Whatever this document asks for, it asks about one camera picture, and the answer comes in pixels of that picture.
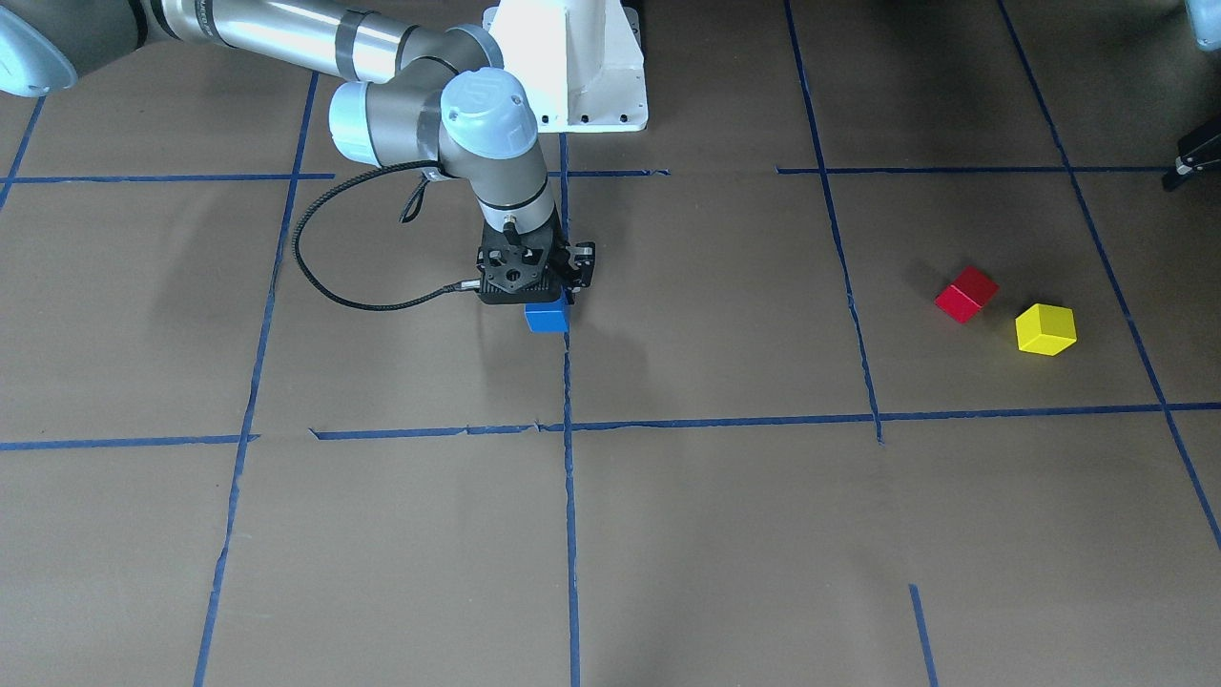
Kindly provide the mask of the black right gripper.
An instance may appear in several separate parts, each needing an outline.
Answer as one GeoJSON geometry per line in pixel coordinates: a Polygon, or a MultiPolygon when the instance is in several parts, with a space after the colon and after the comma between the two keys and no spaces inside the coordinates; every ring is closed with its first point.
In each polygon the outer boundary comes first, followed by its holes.
{"type": "Polygon", "coordinates": [[[477,297],[487,305],[556,301],[567,290],[589,288],[596,268],[596,243],[568,246],[558,221],[516,236],[516,242],[484,223],[477,253],[477,297]]]}

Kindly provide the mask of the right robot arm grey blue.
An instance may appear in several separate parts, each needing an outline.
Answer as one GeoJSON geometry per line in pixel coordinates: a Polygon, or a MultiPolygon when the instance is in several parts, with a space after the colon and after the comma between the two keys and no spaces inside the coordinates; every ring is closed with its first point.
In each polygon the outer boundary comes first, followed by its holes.
{"type": "Polygon", "coordinates": [[[485,304],[574,301],[596,266],[591,242],[570,244],[549,187],[538,117],[476,24],[429,31],[337,1],[5,1],[2,92],[44,96],[156,41],[223,45],[339,77],[330,132],[342,156],[369,165],[302,214],[302,231],[341,192],[418,171],[422,183],[469,182],[484,214],[477,279],[485,304]]]}

